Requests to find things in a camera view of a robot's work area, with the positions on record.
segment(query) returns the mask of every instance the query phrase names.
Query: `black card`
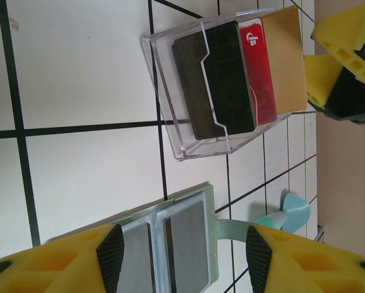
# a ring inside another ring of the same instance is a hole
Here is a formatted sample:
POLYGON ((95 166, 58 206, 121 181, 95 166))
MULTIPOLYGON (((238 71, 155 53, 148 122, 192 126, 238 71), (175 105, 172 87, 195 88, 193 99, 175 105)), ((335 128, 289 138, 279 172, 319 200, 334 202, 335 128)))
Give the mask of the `black card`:
MULTIPOLYGON (((217 121, 226 126, 228 135, 252 132, 256 123, 238 23, 206 29, 206 36, 210 55, 204 67, 217 121)), ((214 122, 201 68, 207 54, 203 33, 175 40, 172 51, 195 138, 225 136, 223 127, 214 122)))

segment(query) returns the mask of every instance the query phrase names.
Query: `light blue object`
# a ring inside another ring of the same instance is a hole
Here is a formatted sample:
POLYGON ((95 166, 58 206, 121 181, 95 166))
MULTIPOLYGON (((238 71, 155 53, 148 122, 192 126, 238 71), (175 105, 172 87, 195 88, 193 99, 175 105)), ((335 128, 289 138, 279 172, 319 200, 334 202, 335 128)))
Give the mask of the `light blue object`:
POLYGON ((282 210, 288 216, 283 224, 283 231, 294 233, 306 225, 310 218, 309 203, 293 193, 286 195, 282 210))
POLYGON ((285 212, 279 211, 269 215, 265 215, 256 221, 257 224, 280 229, 286 222, 288 216, 285 212))

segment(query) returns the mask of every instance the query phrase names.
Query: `plastic case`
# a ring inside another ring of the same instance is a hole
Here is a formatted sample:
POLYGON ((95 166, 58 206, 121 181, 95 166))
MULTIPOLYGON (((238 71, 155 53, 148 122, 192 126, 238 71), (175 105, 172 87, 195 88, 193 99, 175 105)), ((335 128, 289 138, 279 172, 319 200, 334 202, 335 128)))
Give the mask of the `plastic case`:
MULTIPOLYGON (((229 28, 231 28, 228 34, 232 35, 233 23, 237 24, 260 17, 271 11, 273 9, 261 9, 213 18, 202 18, 182 26, 142 37, 143 53, 154 83, 170 143, 177 160, 183 161, 198 157, 233 153, 289 115, 281 114, 278 115, 277 121, 273 123, 256 126, 256 113, 254 109, 249 111, 251 106, 245 107, 244 112, 241 110, 243 107, 240 106, 242 101, 238 101, 238 103, 234 103, 230 107, 229 105, 224 107, 225 104, 220 105, 226 99, 222 97, 222 90, 225 87, 223 87, 224 84, 217 86, 216 81, 220 80, 220 78, 216 80, 217 76, 214 76, 212 70, 208 69, 212 65, 210 63, 212 56, 209 47, 214 42, 213 38, 217 38, 217 36, 211 37, 209 35, 213 27, 226 26, 228 24, 229 28), (192 58, 195 58, 195 61, 192 64, 186 64, 186 61, 190 59, 179 61, 176 52, 185 58, 185 54, 193 56, 192 58), (219 89, 216 92, 212 91, 212 95, 210 92, 211 83, 213 87, 217 86, 217 89, 219 89), (187 99, 188 91, 193 96, 191 101, 187 99), (238 119, 245 119, 245 121, 244 123, 239 123, 238 119), (227 123, 233 123, 233 127, 226 126, 227 123)), ((240 46, 239 50, 242 55, 239 63, 243 68, 238 68, 236 71, 241 73, 244 70, 246 75, 240 39, 237 44, 240 46)), ((230 56, 227 56, 225 61, 229 62, 230 66, 235 67, 237 65, 237 58, 238 56, 235 54, 233 56, 234 63, 230 63, 230 56)), ((235 76, 236 80, 241 81, 241 78, 241 74, 235 76)), ((230 84, 236 85, 236 81, 230 80, 230 84)), ((247 91, 247 101, 250 101, 249 104, 251 105, 249 89, 245 89, 245 86, 240 85, 241 83, 238 83, 238 90, 247 91)), ((225 90, 236 91, 233 87, 225 90)))

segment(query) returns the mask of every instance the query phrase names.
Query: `yellow foam block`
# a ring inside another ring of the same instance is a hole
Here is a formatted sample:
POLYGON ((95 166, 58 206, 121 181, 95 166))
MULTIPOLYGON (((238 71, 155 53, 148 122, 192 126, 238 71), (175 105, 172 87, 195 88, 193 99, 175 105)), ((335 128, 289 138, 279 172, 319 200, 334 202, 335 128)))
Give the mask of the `yellow foam block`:
POLYGON ((365 83, 365 61, 354 52, 365 43, 365 4, 321 20, 312 37, 365 83))
POLYGON ((304 60, 309 101, 324 108, 343 66, 332 56, 305 56, 304 60))
POLYGON ((0 293, 105 292, 96 249, 113 225, 103 225, 0 259, 0 293))
POLYGON ((267 293, 365 293, 365 257, 276 230, 255 226, 272 249, 267 293))

